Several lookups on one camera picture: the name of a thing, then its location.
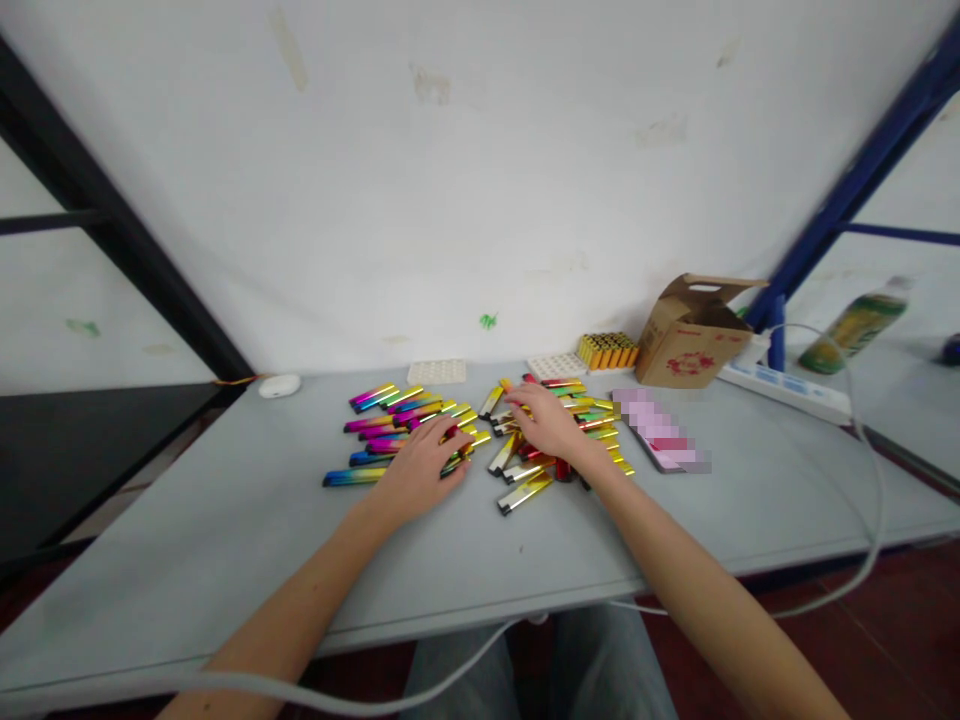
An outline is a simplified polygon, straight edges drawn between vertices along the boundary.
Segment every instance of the red printed logo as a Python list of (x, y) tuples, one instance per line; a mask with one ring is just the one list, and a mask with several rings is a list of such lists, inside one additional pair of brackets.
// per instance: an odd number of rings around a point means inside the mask
[(667, 360), (667, 367), (674, 377), (686, 377), (688, 375), (699, 375), (702, 370), (712, 368), (717, 361), (704, 353), (703, 351), (695, 353), (683, 353), (675, 358)]

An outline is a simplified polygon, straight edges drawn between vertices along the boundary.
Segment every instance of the forearm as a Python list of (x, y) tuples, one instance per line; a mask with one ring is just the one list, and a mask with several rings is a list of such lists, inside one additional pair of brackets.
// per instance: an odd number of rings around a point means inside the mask
[[(256, 673), (296, 682), (313, 657), (350, 588), (393, 528), (356, 505), (333, 536), (227, 641), (205, 670)], [(178, 695), (163, 720), (273, 718), (282, 701), (258, 695), (190, 692)]]
[(724, 684), (759, 717), (846, 717), (757, 601), (590, 443), (572, 462), (606, 506), (660, 602)]

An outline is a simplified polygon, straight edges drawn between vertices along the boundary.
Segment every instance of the power cord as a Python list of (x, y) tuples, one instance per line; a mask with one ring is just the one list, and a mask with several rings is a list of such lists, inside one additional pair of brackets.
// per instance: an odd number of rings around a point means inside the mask
[[(873, 472), (877, 479), (877, 517), (874, 522), (874, 531), (873, 539), (870, 543), (870, 549), (867, 551), (866, 557), (863, 559), (863, 564), (860, 566), (860, 570), (854, 575), (850, 580), (836, 590), (823, 595), (822, 597), (812, 600), (803, 605), (799, 605), (791, 610), (781, 610), (780, 612), (770, 613), (770, 616), (773, 618), (788, 618), (796, 617), (797, 615), (802, 615), (803, 613), (810, 612), (811, 610), (816, 610), (821, 608), (824, 605), (832, 603), (834, 600), (839, 600), (847, 593), (859, 587), (864, 580), (867, 579), (867, 576), (873, 571), (873, 566), (877, 562), (877, 556), (880, 554), (880, 549), (883, 546), (883, 535), (886, 532), (887, 528), (887, 495), (886, 495), (886, 483), (883, 479), (883, 467), (880, 465), (879, 455), (876, 450), (873, 449), (873, 446), (870, 444), (870, 440), (867, 439), (867, 434), (863, 431), (863, 422), (860, 420), (860, 414), (857, 412), (856, 401), (853, 396), (853, 373), (850, 372), (850, 367), (847, 364), (845, 354), (843, 350), (837, 345), (836, 341), (826, 333), (817, 330), (815, 327), (810, 325), (803, 325), (802, 323), (780, 323), (770, 328), (770, 332), (779, 330), (780, 328), (785, 327), (797, 327), (803, 328), (804, 330), (812, 330), (817, 333), (822, 340), (826, 340), (833, 346), (833, 349), (837, 351), (837, 355), (843, 361), (843, 372), (847, 379), (847, 395), (850, 396), (850, 419), (853, 422), (853, 428), (856, 430), (857, 437), (860, 438), (860, 441), (863, 443), (863, 446), (867, 449), (867, 454), (870, 456), (870, 462), (873, 465)], [(866, 518), (861, 518), (864, 521), (864, 524), (867, 524)], [(645, 607), (642, 605), (634, 605), (633, 603), (620, 602), (617, 600), (608, 601), (610, 605), (615, 607), (626, 608), (628, 610), (639, 610), (640, 612), (649, 613), (651, 615), (668, 615), (666, 610), (661, 610), (659, 608)]]
[[(806, 330), (812, 330), (828, 341), (837, 351), (840, 358), (844, 358), (844, 353), (840, 346), (834, 342), (833, 338), (821, 333), (814, 327), (800, 323), (782, 323), (771, 328), (771, 331), (779, 330), (784, 327), (798, 327)], [(873, 464), (874, 472), (877, 478), (877, 519), (873, 533), (873, 540), (870, 549), (867, 552), (860, 571), (842, 587), (837, 588), (831, 593), (817, 598), (816, 600), (805, 603), (792, 610), (784, 610), (778, 613), (772, 613), (775, 618), (794, 617), (802, 613), (816, 610), (824, 605), (837, 600), (854, 588), (858, 587), (873, 570), (877, 561), (880, 548), (883, 541), (883, 534), (886, 529), (887, 508), (886, 494), (883, 480), (883, 469), (878, 460), (876, 452), (870, 445), (866, 433), (863, 431), (863, 424), (857, 413), (853, 396), (853, 375), (847, 362), (843, 362), (844, 373), (847, 378), (847, 394), (850, 396), (850, 414), (853, 421), (853, 427), (857, 436), (867, 448), (870, 455), (870, 461)], [(649, 608), (632, 603), (609, 601), (610, 605), (627, 608), (630, 610), (639, 610), (640, 612), (650, 613), (652, 615), (667, 615), (666, 610), (658, 608)], [(83, 686), (75, 689), (65, 689), (46, 686), (42, 689), (17, 690), (0, 693), (0, 716), (2, 717), (28, 717), (41, 713), (50, 713), (56, 710), (65, 710), (70, 708), (86, 707), (89, 705), (100, 705), (104, 703), (120, 702), (122, 700), (131, 700), (138, 697), (148, 697), (151, 695), (165, 695), (186, 690), (240, 690), (244, 692), (256, 693), (274, 697), (286, 702), (303, 705), (304, 707), (322, 710), (328, 713), (346, 715), (349, 717), (377, 717), (380, 715), (390, 715), (399, 713), (410, 708), (417, 707), (423, 703), (433, 700), (453, 683), (459, 680), (463, 675), (470, 671), (483, 657), (484, 653), (503, 635), (512, 625), (519, 620), (513, 620), (505, 623), (496, 630), (490, 639), (474, 653), (467, 662), (452, 672), (443, 682), (435, 685), (429, 690), (412, 695), (408, 698), (393, 700), (386, 703), (361, 703), (352, 700), (324, 695), (314, 690), (302, 688), (293, 683), (274, 680), (273, 678), (263, 677), (262, 675), (252, 675), (249, 673), (232, 672), (191, 672), (181, 675), (158, 675), (152, 678), (91, 678)]]
[(157, 675), (150, 678), (94, 677), (74, 689), (43, 687), (0, 693), (0, 717), (26, 718), (70, 708), (103, 705), (153, 695), (169, 695), (188, 690), (240, 690), (277, 698), (285, 702), (348, 717), (379, 717), (403, 712), (437, 697), (473, 668), (508, 628), (520, 620), (511, 620), (497, 629), (469, 660), (447, 678), (416, 695), (385, 703), (362, 703), (324, 695), (283, 680), (235, 672), (190, 672)]

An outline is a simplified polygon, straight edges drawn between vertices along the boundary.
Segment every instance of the plastic bottle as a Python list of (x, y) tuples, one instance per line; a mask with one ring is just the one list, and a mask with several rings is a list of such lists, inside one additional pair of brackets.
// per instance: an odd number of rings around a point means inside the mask
[[(913, 279), (894, 275), (878, 290), (861, 295), (840, 313), (827, 330), (844, 351), (847, 359), (870, 344), (907, 310)], [(800, 364), (822, 375), (833, 375), (843, 368), (843, 360), (826, 340), (817, 340), (800, 356)]]

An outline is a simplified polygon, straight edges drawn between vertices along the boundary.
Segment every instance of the green mark on wall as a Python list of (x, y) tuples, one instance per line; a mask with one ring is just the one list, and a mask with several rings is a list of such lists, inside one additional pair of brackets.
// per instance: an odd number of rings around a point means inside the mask
[(92, 340), (100, 337), (100, 328), (97, 327), (95, 322), (69, 319), (67, 320), (67, 329)]

